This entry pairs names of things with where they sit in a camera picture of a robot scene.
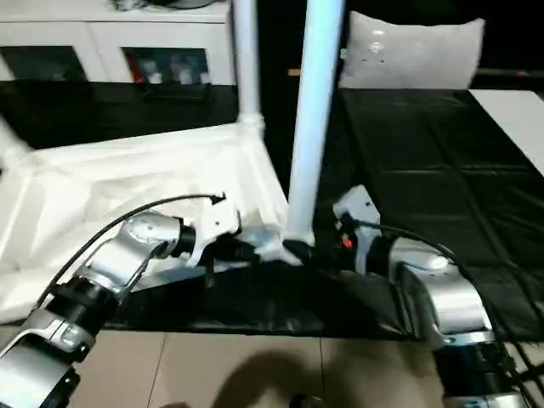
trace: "tile floor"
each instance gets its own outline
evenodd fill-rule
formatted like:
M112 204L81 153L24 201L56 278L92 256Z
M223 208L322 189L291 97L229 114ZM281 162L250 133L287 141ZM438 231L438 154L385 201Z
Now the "tile floor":
M295 394L333 408L442 406L421 343L103 331L76 370L71 408L287 408Z

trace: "white pvc pipe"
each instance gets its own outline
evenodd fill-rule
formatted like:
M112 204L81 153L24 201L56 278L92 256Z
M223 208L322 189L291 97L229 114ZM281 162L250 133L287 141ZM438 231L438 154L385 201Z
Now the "white pvc pipe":
M343 0L308 0L286 235L313 240L315 198L334 86Z
M261 120L256 0L235 0L235 48L239 121Z

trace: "black cable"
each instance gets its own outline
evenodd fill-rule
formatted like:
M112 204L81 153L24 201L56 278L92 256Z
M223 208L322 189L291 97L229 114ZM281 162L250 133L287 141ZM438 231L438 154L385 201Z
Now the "black cable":
M53 279L48 283L43 293L40 295L36 303L34 304L34 307L32 308L32 311L29 313L29 315L32 314L36 309L39 309L40 306L42 306L42 303L47 298L48 294L51 292L51 289L53 286L57 284L59 279L66 273L66 271L76 262L79 257L81 257L85 251L87 251L103 234L111 230L113 227L121 223L127 218L132 217L133 215L136 215L137 213L141 213L144 210L148 210L152 207L160 206L161 204L166 204L168 202L173 201L182 201L182 200L192 200L197 198L208 198L212 201L221 201L224 199L224 197L218 196L218 195L209 195L209 194L189 194L189 195L176 195L175 197L168 197L163 198L160 200L148 202L147 204L144 204L143 206L139 206L134 208L133 210L129 212L125 212L122 216L114 219L109 224L107 224L104 228L102 228L99 232L93 235L93 237L88 240L69 260L66 262L62 268L59 269L59 272L55 274Z
M183 0L151 0L149 3L165 8L166 10L194 10L202 9L217 1L218 0L201 0L201 2L195 2L193 0L193 3L187 2L188 4L184 4Z
M448 249L447 247L429 240L428 238L425 238L422 235L419 235L415 232L409 231L408 229L402 229L398 227L394 227L391 225L385 225L385 224L375 224L368 221L361 221L361 220L354 220L359 226L366 227L366 228L372 228L374 230L381 230L385 232L391 232L395 235L402 237L402 238L408 238L415 241L423 242L430 247L436 249L446 257L448 257L454 264L457 265L459 269L459 273L467 279L471 284L473 284L475 287L477 286L474 282L474 279L472 276L468 273L468 268L459 260L459 258L456 256L456 254ZM531 363L529 357L523 350L523 347L519 344L519 342L514 338L513 332L510 329L510 327L507 325L506 321L499 315L499 313L496 311L496 309L490 304L490 302L485 299L482 293L480 293L480 296L482 297L482 304L484 307L488 310L488 313L490 315L490 320L492 321L493 326L502 326L505 333L508 337L510 337L510 343L516 348L516 351L518 351L519 355L521 356L521 359L524 361L524 363L527 365L528 372L531 376L531 380L535 382L536 386L538 387L539 392L541 393L542 397L544 398L544 384L542 383L542 380L536 375L536 370L534 365ZM506 346L502 340L500 340L500 344L503 347L504 350L506 350ZM538 406L538 404L535 402L533 397L528 393L527 388L523 384L523 381L521 380L521 377L519 376L519 373L515 370L515 367L508 368L508 372L510 373L510 376L512 379L516 382L516 386L519 388L519 391L522 393L522 395L526 398L526 400L530 403L531 406Z
M544 362L535 365L535 371L536 371L536 375L544 376ZM524 381L530 380L529 370L521 371L519 375L521 376L521 379Z

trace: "white frame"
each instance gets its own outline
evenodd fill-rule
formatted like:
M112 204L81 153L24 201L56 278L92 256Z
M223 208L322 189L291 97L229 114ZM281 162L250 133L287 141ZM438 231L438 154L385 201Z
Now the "white frame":
M113 22L88 25L113 82L133 82L122 48L135 47L204 48L211 83L234 83L228 24Z
M69 46L74 49L90 82L109 80L85 23L0 23L0 47ZM0 57L0 81L14 79Z
M308 0L306 9L285 235L310 244L343 11L344 0Z
M57 174L56 169L59 165L59 158L57 156L59 154L64 155L64 153L67 153L69 159L68 162L72 160L79 162L79 159L88 157L89 155L92 155L93 158L98 157L99 159L102 159L107 150L113 152L113 154L116 156L124 155L125 164L127 164L127 161L129 161L129 167L134 167L137 168L139 172L144 172L145 169L142 169L142 167L138 165L135 166L133 163L133 158L128 157L136 152L138 149L137 145L145 145L144 151L146 154L162 147L166 148L167 156L175 156L175 152L179 151L180 148L181 150L187 150L188 154L190 154L189 145L194 144L208 144L210 145L210 149L213 149L215 146L215 148L218 148L219 151L224 150L225 146L217 145L221 139L233 148L232 156L230 154L227 155L229 156L229 159L232 159L232 162L229 161L229 164L231 164L233 168L239 169L242 172L242 175L240 175L238 178L240 181L240 188L237 190L242 192L243 195L252 196L253 200L257 200L260 203L258 205L258 210L261 213L261 220L263 221L266 231L282 232L288 211L287 200L283 194L283 191L281 190L280 183L275 176L274 168L269 159L268 152L266 151L264 143L260 138L264 126L262 117L257 113L259 112L257 75L258 53L256 41L257 23L256 20L252 18L255 11L255 3L254 0L240 1L246 2L246 5L252 7L239 7L239 9L236 11L239 19L243 20L244 26L243 30L237 30L235 34L236 43L244 43L244 47L238 48L241 50L241 55L238 57L247 58L247 61L245 61L244 64L238 65L238 75L244 76L245 74L248 74L245 76L243 81L240 81L238 86L241 109L239 119L236 123L216 127L203 127L200 129L191 129L174 133L160 133L156 135L140 136L138 138L118 139L98 144L81 144L52 150L41 150L35 152L34 155L41 156L42 158L40 160L33 161L26 160L27 147L16 137L10 137L9 129L7 127L4 127L5 129L3 129L2 123L0 122L0 142L2 142L0 143L0 148L3 148L3 151L0 151L0 162L7 164L6 168L14 169L13 172L6 172L6 178L3 178L3 183L0 184L0 187L9 187L7 184L11 183L13 187L11 189L13 192L11 197L15 199L15 201L12 201L11 204L4 201L0 203L7 208L7 211L2 212L2 218L6 221L4 222L6 224L6 228L1 229L2 233L0 234L0 247L2 246L3 240L7 240L10 237L12 231L18 230L20 233L25 233L25 230L19 228L19 226L16 224L18 221L27 223L26 219L19 215L18 208L22 206L23 203L28 203L31 206L40 205L39 201L37 201L36 197L33 195L28 195L25 199L20 198L25 194L25 186L21 185L20 181L24 180L20 180L20 178L17 177L18 174L24 178L27 175L32 175L34 170L39 168L47 171L49 162L54 163L54 174ZM180 143L183 143L184 138L186 138L187 142L189 142L186 146L180 145ZM248 168L240 167L238 159L242 157L247 159L247 165L249 166ZM120 162L121 159L123 159L123 157L116 157L113 161L114 166L121 165L123 169L126 170L124 167L125 164ZM157 157L157 159L168 163L172 162L170 158L165 159L164 157ZM70 175L74 173L73 170L70 169L70 163L68 162L62 163L62 168L65 169L68 179L70 179ZM103 166L104 163L100 163L99 165L101 171L106 172L107 174L108 169ZM221 171L225 168L226 166L219 165L218 170ZM90 170L92 171L92 175L94 177L96 175L95 169ZM210 179L209 181L205 180L204 184L207 185L199 185L199 188L208 192L208 189L213 187L213 179ZM61 185L60 188L62 190L66 189L64 185ZM54 200L57 200L58 198L58 196L55 194L50 195L50 197L52 197ZM50 208L55 209L58 208L58 206L53 205ZM260 248L260 254L263 259L270 260L284 258L286 256L284 255L281 245L280 234L272 234L269 236L269 239L266 239L265 237L265 240L266 241L262 242L263 246ZM14 240L14 244L16 246L20 242L22 241L18 239ZM6 259L5 261L7 264L10 262L9 259ZM54 270L43 267L40 264L35 269L30 269L27 271L18 270L16 276L11 274L6 275L6 280L3 280L1 284L11 285L14 288L12 293L16 294L17 296L13 296L0 305L2 306L0 307L0 321L11 321L26 315L28 313L28 309L35 302L38 293L42 291L44 285L47 284L53 273ZM178 281L184 279L185 277L186 276L184 275L176 276L168 274L168 281ZM152 286L161 283L164 283L164 281L159 280L158 282L148 282L148 284Z

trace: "table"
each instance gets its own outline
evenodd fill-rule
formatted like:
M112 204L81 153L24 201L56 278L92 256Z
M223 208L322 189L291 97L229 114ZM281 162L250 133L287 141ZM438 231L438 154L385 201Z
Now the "table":
M236 102L235 91L220 86L211 87L204 100L195 102L163 98L148 91L142 93L129 84L0 84L0 109L18 134L35 148L232 122L237 113ZM265 143L285 192L296 102L295 85L278 90L263 101L267 122ZM333 239L332 203L353 185L365 184L385 221L428 234L458 252L478 277L485 296L511 323L515 335L524 340L542 340L544 325L535 311L544 309L544 259L539 242L544 236L544 218L540 215L544 208L544 179L537 170L542 171L544 161L535 149L540 141L536 129L544 128L541 122L544 115L538 114L541 110L544 113L544 102L532 93L338 92L332 105L314 218L318 242L327 245ZM471 134L474 129L482 137L475 138ZM444 142L440 142L441 135L461 136L453 138L462 142L454 144L453 156L445 149ZM425 150L436 150L437 143L440 154L423 154ZM405 173L416 171L434 176L437 171L441 173L434 181L431 177L422 189L413 188L419 182L401 185L403 188L399 189L392 178L384 177L387 172L401 174L405 170ZM503 189L503 195L494 195L502 197L502 207L497 210L488 206L487 201L484 206L481 197L474 196L473 189L467 190L472 185L462 182L465 173L480 177L475 179L477 191L495 194ZM504 190L508 184L498 183L501 180L498 177L481 179L482 174L512 176L508 180L513 180L510 184L513 189ZM461 194L451 186L461 189ZM453 191L457 191L456 199L435 198ZM501 214L523 222L504 224ZM527 219L534 226L527 227ZM500 234L492 234L497 226L501 227ZM530 262L519 262L527 254ZM534 307L527 302L527 294L536 301ZM388 305L386 313L376 315L372 302ZM346 283L331 280L312 269L278 262L219 274L216 286L210 289L204 287L202 279L194 279L134 293L109 327L293 336L413 337L411 325L394 306L394 293L383 281L369 280L364 285Z

